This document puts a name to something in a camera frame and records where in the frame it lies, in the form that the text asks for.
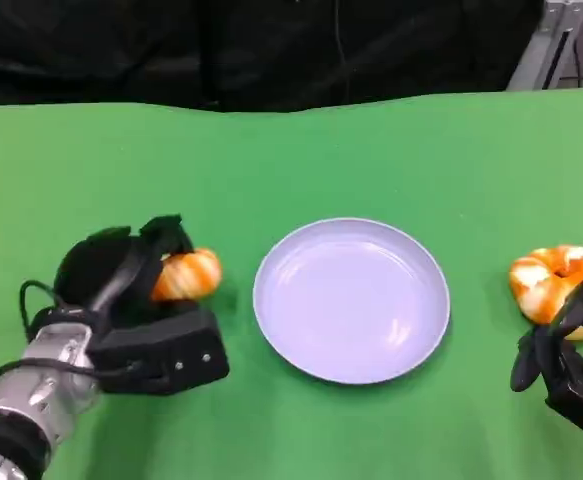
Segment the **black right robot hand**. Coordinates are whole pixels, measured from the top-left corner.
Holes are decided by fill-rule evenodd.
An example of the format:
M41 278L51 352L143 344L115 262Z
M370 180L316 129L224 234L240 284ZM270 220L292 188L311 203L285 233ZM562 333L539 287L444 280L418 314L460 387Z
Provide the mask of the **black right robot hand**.
M510 388L522 392L541 378L547 406L583 430L583 356L567 340L580 327L583 281L567 296L551 323L536 325L519 339Z

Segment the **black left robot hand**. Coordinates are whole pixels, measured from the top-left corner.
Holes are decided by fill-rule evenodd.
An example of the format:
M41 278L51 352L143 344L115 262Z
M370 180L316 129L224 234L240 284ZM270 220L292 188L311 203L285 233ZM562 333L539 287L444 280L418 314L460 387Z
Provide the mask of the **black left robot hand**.
M155 217L136 233L129 226L107 228L69 250L54 290L66 303L95 313L111 327L153 323L168 311L151 298L163 259L192 251L179 215Z

